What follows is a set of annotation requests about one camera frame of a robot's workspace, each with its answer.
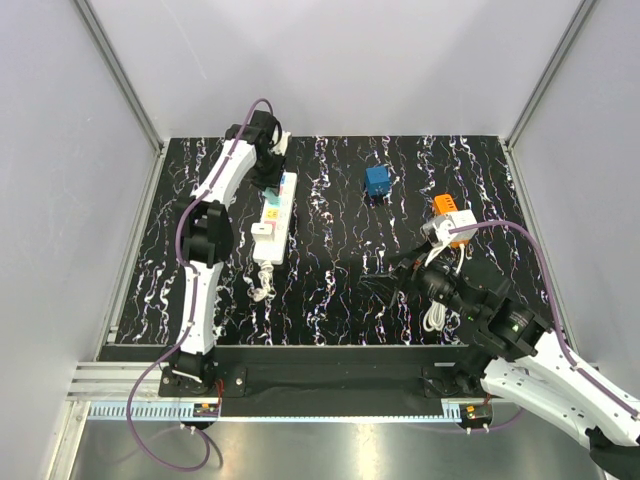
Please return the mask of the white multicolour power strip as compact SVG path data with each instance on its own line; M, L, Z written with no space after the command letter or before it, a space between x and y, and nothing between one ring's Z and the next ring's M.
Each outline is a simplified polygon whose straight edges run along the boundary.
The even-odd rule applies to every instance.
M252 256L257 264L269 262L271 265L279 266L284 261L297 180L298 175L296 173L284 172L279 186L272 188L278 192L280 197L280 206L278 208L266 204L264 199L260 220L257 223L272 223L276 230L274 239L271 242L254 241Z

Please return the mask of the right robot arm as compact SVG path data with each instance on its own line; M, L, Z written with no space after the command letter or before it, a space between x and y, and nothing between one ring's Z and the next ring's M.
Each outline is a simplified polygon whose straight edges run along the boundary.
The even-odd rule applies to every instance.
M606 473L638 478L638 398L580 359L552 320L513 297L490 261L455 268L433 251L415 250L360 282L385 303L416 293L459 316L457 335L471 351L453 372L460 393L483 390L511 401L564 431Z

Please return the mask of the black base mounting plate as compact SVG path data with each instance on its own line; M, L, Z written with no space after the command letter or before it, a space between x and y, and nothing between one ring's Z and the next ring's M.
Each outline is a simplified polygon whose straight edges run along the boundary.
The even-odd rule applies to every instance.
M483 400L485 360L455 346L221 346L216 386L183 388L164 368L162 397L222 396L224 419L338 421L438 415L443 400Z

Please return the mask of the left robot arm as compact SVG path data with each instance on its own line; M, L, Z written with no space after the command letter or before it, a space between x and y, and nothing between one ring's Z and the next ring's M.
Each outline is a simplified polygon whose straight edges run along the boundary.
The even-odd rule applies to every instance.
M175 250L184 274L184 302L177 346L167 362L172 380L193 395L206 395L217 383L214 310L219 278L235 241L229 208L243 180L259 189L266 208L275 212L252 232L262 275L253 296L262 300L273 292L272 270L284 259L297 181L285 169L289 140L271 110L251 109L243 123L227 129L212 170L180 205Z

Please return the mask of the orange power strip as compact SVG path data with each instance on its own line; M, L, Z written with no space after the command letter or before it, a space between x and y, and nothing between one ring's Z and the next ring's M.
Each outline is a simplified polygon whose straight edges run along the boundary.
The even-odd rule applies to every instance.
M449 243L453 248L468 245L476 230L474 228L458 233L451 230L467 227L476 223L473 212L469 209L459 210L449 194L437 195L433 201L435 235L439 243Z

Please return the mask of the blue cube socket adapter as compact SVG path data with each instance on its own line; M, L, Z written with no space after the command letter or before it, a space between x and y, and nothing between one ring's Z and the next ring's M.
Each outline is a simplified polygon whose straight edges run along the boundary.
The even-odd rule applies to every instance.
M380 165L365 169L364 190L370 198L384 197L391 189L389 171Z

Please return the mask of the white usb charger plug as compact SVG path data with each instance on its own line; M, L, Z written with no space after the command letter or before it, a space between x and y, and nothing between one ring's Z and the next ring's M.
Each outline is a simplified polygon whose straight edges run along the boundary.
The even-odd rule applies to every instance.
M251 227L251 235L255 242L271 242L274 239L275 230L272 223L254 223Z

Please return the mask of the teal charger plug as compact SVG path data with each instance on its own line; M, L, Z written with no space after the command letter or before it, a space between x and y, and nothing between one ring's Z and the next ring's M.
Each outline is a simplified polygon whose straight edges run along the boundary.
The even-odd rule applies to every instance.
M280 197L277 191L274 191L272 188L266 188L263 192L263 196L265 199L265 203L269 204L275 208L280 206Z

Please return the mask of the aluminium frame rail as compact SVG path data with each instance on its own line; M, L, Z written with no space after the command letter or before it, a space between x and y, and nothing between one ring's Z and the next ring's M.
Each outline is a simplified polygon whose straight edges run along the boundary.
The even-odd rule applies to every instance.
M68 397L96 420L458 423L484 394L445 393L438 368L402 364L230 364L220 386L189 386L134 364L81 364Z

